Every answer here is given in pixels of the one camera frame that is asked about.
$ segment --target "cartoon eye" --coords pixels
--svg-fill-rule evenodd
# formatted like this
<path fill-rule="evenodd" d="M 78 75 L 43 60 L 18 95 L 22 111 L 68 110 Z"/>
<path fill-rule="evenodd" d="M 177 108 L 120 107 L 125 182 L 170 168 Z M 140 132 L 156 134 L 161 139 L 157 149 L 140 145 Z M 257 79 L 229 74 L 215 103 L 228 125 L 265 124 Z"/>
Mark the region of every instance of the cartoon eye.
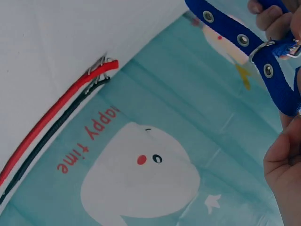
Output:
<path fill-rule="evenodd" d="M 162 162 L 162 157 L 158 154 L 154 154 L 152 156 L 152 159 L 154 160 L 155 163 L 158 163 L 158 164 L 160 164 Z"/>

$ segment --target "white tooth character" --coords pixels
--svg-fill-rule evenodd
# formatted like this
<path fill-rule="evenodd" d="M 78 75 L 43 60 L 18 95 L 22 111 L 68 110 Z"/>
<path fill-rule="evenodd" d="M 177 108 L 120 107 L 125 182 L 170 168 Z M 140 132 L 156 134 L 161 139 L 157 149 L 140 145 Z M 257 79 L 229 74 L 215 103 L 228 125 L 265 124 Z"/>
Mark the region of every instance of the white tooth character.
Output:
<path fill-rule="evenodd" d="M 200 176 L 169 134 L 129 123 L 109 142 L 81 188 L 86 212 L 103 226 L 126 226 L 122 216 L 156 218 L 184 208 Z"/>

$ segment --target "red cord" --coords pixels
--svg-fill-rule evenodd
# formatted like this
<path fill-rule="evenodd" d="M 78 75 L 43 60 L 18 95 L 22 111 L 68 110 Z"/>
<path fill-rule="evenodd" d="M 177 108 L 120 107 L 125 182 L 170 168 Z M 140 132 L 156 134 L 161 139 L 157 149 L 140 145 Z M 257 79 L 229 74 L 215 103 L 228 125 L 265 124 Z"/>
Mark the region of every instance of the red cord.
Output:
<path fill-rule="evenodd" d="M 112 62 L 104 63 L 99 66 L 90 75 L 87 73 L 80 77 L 68 90 L 67 92 L 59 98 L 59 100 L 47 111 L 47 113 L 39 120 L 39 122 L 34 126 L 34 128 L 29 132 L 25 139 L 21 142 L 19 147 L 15 150 L 13 155 L 10 157 L 9 161 L 6 163 L 2 172 L 0 173 L 0 186 L 3 184 L 5 179 L 9 176 L 11 170 L 17 164 L 19 159 L 22 157 L 24 152 L 27 150 L 29 145 L 33 140 L 39 135 L 43 128 L 53 119 L 53 117 L 64 107 L 64 105 L 70 100 L 70 98 L 75 95 L 78 90 L 90 82 L 92 79 L 96 78 L 98 75 L 103 74 L 107 71 L 117 69 L 119 63 L 117 60 Z"/>

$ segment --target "metal buckle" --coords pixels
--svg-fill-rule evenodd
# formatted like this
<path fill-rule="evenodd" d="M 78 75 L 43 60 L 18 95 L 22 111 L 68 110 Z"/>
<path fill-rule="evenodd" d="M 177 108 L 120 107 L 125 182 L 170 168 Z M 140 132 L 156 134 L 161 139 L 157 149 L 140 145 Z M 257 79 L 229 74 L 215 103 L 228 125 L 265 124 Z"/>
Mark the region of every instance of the metal buckle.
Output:
<path fill-rule="evenodd" d="M 255 56 L 255 54 L 256 54 L 259 50 L 261 50 L 262 48 L 267 47 L 267 46 L 271 46 L 271 45 L 274 45 L 274 44 L 275 44 L 274 41 L 267 41 L 267 42 L 262 43 L 259 47 L 257 47 L 256 49 L 254 49 L 254 50 L 252 51 L 252 53 L 251 53 L 250 56 L 249 56 L 249 61 L 250 61 L 251 63 L 254 64 L 253 57 Z"/>
<path fill-rule="evenodd" d="M 298 57 L 301 56 L 301 46 L 298 44 L 299 40 L 294 40 L 294 41 L 297 42 L 297 44 L 296 44 L 296 46 L 292 47 L 290 49 L 290 51 L 294 51 L 295 50 L 295 53 L 288 53 L 287 56 L 291 57 L 291 58 L 298 58 Z M 252 53 L 249 56 L 249 61 L 254 64 L 253 57 L 255 56 L 255 54 L 259 50 L 261 50 L 262 48 L 267 47 L 267 46 L 271 46 L 271 45 L 274 45 L 274 44 L 275 44 L 274 41 L 267 41 L 267 42 L 264 42 L 263 44 L 261 44 L 259 47 L 257 47 L 256 49 L 254 49 L 252 51 Z"/>
<path fill-rule="evenodd" d="M 301 46 L 298 44 L 299 40 L 294 40 L 294 41 L 297 42 L 297 44 L 296 46 L 291 48 L 290 51 L 295 51 L 295 52 L 293 54 L 288 53 L 287 56 L 291 58 L 298 58 L 301 56 Z"/>
<path fill-rule="evenodd" d="M 89 67 L 89 69 L 86 71 L 86 73 L 88 74 L 88 76 L 92 73 L 92 71 L 96 70 L 99 66 L 102 66 L 104 63 L 113 61 L 112 58 L 106 57 L 107 53 L 105 53 L 101 58 L 99 58 L 91 67 Z M 103 75 L 104 79 L 107 80 L 109 79 L 109 76 L 106 73 L 100 74 L 98 75 L 87 87 L 85 94 L 88 94 L 88 92 L 90 91 L 90 89 L 96 85 L 99 82 L 99 78 L 100 76 Z"/>

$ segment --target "blue collar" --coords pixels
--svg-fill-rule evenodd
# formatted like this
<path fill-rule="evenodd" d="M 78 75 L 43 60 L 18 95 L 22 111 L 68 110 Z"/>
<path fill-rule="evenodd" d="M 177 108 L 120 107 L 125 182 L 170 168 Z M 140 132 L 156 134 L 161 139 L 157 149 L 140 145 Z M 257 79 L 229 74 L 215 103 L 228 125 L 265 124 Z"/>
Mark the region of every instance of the blue collar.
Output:
<path fill-rule="evenodd" d="M 287 55 L 296 47 L 291 32 L 284 40 L 262 41 L 251 30 L 225 15 L 205 0 L 185 0 L 190 10 L 207 26 L 231 41 L 250 57 L 256 65 L 272 100 L 277 108 L 288 116 L 295 116 L 301 108 L 301 96 L 297 86 L 297 72 L 294 90 L 288 85 L 277 61 L 277 57 Z M 283 12 L 288 12 L 281 0 L 260 0 L 264 8 L 278 5 Z"/>

